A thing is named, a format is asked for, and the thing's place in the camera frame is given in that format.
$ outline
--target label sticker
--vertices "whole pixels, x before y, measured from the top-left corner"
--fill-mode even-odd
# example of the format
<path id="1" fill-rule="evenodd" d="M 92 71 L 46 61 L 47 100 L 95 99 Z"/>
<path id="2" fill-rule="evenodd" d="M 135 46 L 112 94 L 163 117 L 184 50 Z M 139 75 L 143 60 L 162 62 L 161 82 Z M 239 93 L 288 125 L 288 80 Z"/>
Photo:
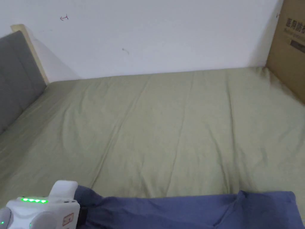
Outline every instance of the label sticker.
<path id="1" fill-rule="evenodd" d="M 296 48 L 297 50 L 299 50 L 299 51 L 305 53 L 305 45 L 302 45 L 302 44 L 300 44 L 299 42 L 294 41 L 294 40 L 291 40 L 290 45 L 291 45 L 292 47 Z"/>
<path id="2" fill-rule="evenodd" d="M 64 217 L 63 219 L 63 226 L 71 223 L 74 219 L 74 213 L 71 213 L 70 215 L 67 215 L 66 217 Z"/>

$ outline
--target mattress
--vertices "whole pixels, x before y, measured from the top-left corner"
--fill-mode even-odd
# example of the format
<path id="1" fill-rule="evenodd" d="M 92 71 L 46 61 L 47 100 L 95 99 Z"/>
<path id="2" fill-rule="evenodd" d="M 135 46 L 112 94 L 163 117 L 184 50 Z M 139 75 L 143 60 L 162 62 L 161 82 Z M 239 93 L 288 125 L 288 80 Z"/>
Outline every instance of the mattress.
<path id="1" fill-rule="evenodd" d="M 0 205 L 76 180 L 102 196 L 293 191 L 305 107 L 266 68 L 54 82 L 0 135 Z"/>

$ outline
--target upholstered headboard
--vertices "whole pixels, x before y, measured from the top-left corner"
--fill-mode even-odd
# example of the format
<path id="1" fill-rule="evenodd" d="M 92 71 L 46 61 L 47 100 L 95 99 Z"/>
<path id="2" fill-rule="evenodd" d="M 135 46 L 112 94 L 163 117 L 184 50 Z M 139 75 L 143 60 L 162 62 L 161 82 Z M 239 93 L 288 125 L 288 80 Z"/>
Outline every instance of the upholstered headboard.
<path id="1" fill-rule="evenodd" d="M 21 31 L 0 38 L 0 134 L 46 88 Z"/>

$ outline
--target blue blanket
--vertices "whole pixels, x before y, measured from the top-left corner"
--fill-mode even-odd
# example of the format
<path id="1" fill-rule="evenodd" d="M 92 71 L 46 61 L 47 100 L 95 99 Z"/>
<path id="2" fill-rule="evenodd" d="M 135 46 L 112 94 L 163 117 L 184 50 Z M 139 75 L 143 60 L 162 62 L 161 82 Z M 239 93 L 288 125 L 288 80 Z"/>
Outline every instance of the blue blanket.
<path id="1" fill-rule="evenodd" d="M 81 229 L 300 229 L 304 228 L 292 192 L 170 197 L 103 198 L 79 186 L 75 199 L 88 208 Z"/>

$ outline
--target green led light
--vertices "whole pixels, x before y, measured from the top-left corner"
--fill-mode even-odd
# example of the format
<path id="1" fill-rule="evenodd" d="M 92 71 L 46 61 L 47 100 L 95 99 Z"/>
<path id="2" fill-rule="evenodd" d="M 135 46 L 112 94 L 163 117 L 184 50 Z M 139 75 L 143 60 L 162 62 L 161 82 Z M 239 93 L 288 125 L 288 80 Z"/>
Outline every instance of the green led light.
<path id="1" fill-rule="evenodd" d="M 24 202 L 34 202 L 34 203 L 41 203 L 41 204 L 45 204 L 48 202 L 47 200 L 28 199 L 28 198 L 21 198 L 21 200 Z"/>

